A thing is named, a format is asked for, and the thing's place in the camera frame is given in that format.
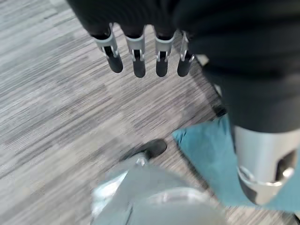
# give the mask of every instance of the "gray striped carpet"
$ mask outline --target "gray striped carpet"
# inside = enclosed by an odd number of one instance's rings
[[[135,78],[123,34],[114,30],[120,74],[64,1],[0,0],[1,225],[89,224],[91,188],[121,154],[153,138],[169,143],[155,164],[205,185],[170,133],[213,118],[216,94],[196,63],[190,75],[177,76],[179,37],[167,76],[156,76],[151,27],[147,74]],[[232,225],[295,224],[275,211],[225,213]]]

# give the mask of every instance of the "robotic hand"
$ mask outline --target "robotic hand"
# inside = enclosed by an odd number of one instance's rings
[[[293,175],[300,143],[300,3],[292,0],[68,0],[111,69],[123,65],[112,33],[126,36],[137,77],[145,75],[144,26],[156,33],[157,74],[167,73],[176,29],[184,31],[178,74],[195,55],[222,91],[232,123],[237,174],[252,202],[268,203]]]

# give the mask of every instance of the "metal bracket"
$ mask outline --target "metal bracket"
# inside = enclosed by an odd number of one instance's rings
[[[139,38],[126,37],[129,52],[131,54],[132,61],[136,61],[135,51],[139,51],[140,61],[144,61],[145,54],[145,35],[144,32]]]
[[[183,33],[183,39],[180,46],[180,60],[185,61],[189,58],[188,62],[193,61],[195,56],[193,54],[188,53],[188,37],[186,32]]]
[[[168,61],[172,49],[173,40],[174,36],[169,40],[161,40],[155,36],[155,53],[158,62],[160,62],[161,59],[161,52],[165,52],[165,62]]]
[[[118,51],[118,46],[117,46],[117,41],[116,38],[113,34],[113,25],[110,24],[110,31],[111,34],[107,39],[104,40],[100,40],[100,39],[96,39],[94,38],[96,44],[98,45],[98,48],[103,52],[104,56],[108,59],[109,56],[107,55],[107,47],[111,48],[111,51],[113,53],[113,56],[116,58],[119,55],[119,51]]]

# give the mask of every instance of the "teal cloth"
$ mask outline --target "teal cloth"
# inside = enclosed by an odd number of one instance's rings
[[[176,130],[172,136],[223,205],[259,208],[247,199],[240,187],[236,170],[237,158],[233,151],[227,115],[214,121]],[[297,166],[294,176],[263,208],[300,211],[299,177],[300,166]]]

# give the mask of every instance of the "person's foot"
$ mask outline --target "person's foot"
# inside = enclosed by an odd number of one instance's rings
[[[119,161],[124,161],[138,153],[145,153],[148,159],[155,158],[162,154],[167,149],[167,143],[164,139],[154,139],[137,148],[133,148],[126,152]]]

